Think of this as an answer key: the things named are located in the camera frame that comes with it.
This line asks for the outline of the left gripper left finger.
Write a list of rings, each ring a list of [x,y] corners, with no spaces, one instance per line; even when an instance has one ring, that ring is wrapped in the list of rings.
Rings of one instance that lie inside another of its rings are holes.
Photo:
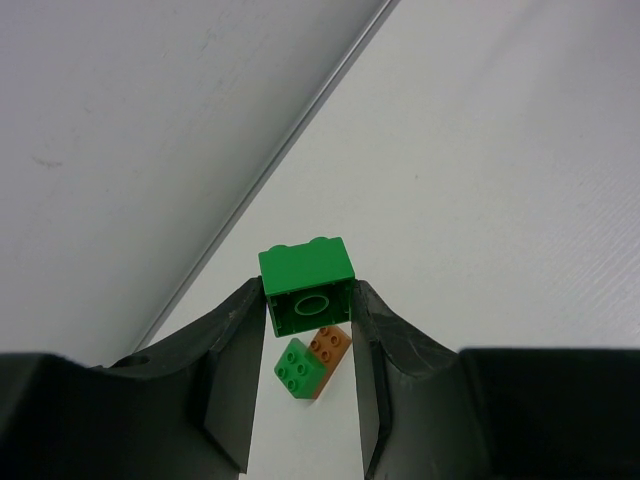
[[[259,278],[109,367],[1,358],[5,479],[236,479],[249,463],[266,323]]]

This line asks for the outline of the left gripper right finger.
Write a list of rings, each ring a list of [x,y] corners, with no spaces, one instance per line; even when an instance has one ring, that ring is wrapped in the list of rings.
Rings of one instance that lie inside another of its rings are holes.
[[[352,297],[368,479],[635,479],[639,354],[629,349],[452,351],[366,281]]]

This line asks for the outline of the large green lego brick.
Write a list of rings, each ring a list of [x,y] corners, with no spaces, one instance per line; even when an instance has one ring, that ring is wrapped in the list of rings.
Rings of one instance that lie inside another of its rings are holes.
[[[258,261],[276,337],[351,320],[355,271],[342,238],[276,245]]]

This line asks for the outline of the brown lego tile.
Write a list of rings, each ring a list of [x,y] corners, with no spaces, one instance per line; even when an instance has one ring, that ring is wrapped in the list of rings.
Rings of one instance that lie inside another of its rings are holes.
[[[309,350],[326,368],[326,373],[313,393],[313,400],[320,396],[351,344],[351,338],[336,325],[322,327],[315,334]]]

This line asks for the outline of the aluminium table edge rail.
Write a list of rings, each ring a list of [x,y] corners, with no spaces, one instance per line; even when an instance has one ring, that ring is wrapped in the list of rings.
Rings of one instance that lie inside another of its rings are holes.
[[[227,218],[217,229],[215,235],[205,244],[205,248],[199,253],[187,273],[181,279],[178,286],[171,292],[171,296],[162,305],[162,309],[155,317],[153,323],[144,331],[144,335],[135,344],[137,351],[147,347],[160,327],[166,322],[170,314],[184,297],[193,282],[206,266],[213,254],[228,236],[237,221],[241,218],[248,206],[269,180],[273,172],[278,168],[287,153],[295,145],[299,137],[304,133],[313,118],[317,115],[323,104],[327,101],[343,77],[357,61],[358,57],[366,49],[376,33],[384,25],[387,18],[397,7],[396,1],[380,1],[376,9],[368,15],[361,24],[356,35],[341,52],[341,56],[331,63],[331,68],[322,77],[322,82],[313,90],[313,95],[304,105],[295,120],[288,125],[288,130],[281,135],[278,143],[271,149],[269,155],[265,157],[257,173],[251,182],[242,192],[234,208],[229,211]]]

